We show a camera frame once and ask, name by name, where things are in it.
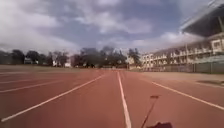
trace fence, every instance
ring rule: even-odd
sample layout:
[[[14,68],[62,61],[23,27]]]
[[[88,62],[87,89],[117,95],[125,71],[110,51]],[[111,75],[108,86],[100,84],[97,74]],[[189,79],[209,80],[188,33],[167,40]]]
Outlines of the fence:
[[[154,67],[144,71],[224,74],[224,56],[204,58],[192,64]]]

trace red running track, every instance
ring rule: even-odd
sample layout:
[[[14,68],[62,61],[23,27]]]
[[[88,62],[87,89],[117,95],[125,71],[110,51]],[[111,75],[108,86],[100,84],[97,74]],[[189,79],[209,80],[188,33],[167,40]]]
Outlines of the red running track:
[[[60,82],[33,87],[52,81]],[[4,128],[140,128],[156,101],[146,126],[167,122],[173,128],[222,128],[223,98],[223,88],[151,79],[126,71],[11,75],[0,79],[0,125]]]

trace roof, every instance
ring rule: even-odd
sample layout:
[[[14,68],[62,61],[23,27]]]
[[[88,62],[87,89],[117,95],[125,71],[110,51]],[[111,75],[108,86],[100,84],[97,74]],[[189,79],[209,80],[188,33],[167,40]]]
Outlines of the roof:
[[[209,40],[209,41],[210,41],[210,40],[216,40],[216,39],[219,39],[219,38],[224,38],[224,32],[219,33],[219,34],[215,34],[215,35],[213,35],[213,36],[210,36],[210,37],[208,38],[208,40]]]
[[[223,16],[224,1],[213,0],[197,14],[187,19],[180,29],[183,32],[209,37],[221,32],[218,17]]]

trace grass field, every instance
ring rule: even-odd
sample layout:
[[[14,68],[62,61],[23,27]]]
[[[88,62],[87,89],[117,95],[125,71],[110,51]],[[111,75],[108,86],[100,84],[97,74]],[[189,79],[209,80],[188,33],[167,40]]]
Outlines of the grass field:
[[[0,65],[0,72],[76,72],[75,68],[42,67],[33,65]]]

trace distant building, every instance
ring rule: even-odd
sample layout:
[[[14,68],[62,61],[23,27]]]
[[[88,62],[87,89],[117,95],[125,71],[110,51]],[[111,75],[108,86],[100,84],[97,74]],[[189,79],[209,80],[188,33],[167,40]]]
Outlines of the distant building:
[[[224,55],[224,1],[213,1],[203,10],[189,18],[181,27],[183,33],[199,35],[203,40],[185,42],[151,54],[143,54],[142,68],[168,71],[173,67],[186,67],[206,58]]]
[[[140,66],[135,65],[134,59],[132,57],[127,57],[128,68],[130,70],[140,69]]]
[[[71,68],[72,67],[72,58],[73,57],[68,57],[67,62],[65,63],[66,68]]]
[[[25,57],[24,58],[24,64],[32,64],[32,60],[30,58]]]
[[[146,53],[141,55],[141,63],[142,63],[142,68],[144,70],[149,70],[150,68],[153,67],[153,60],[152,60],[152,55],[151,53]]]

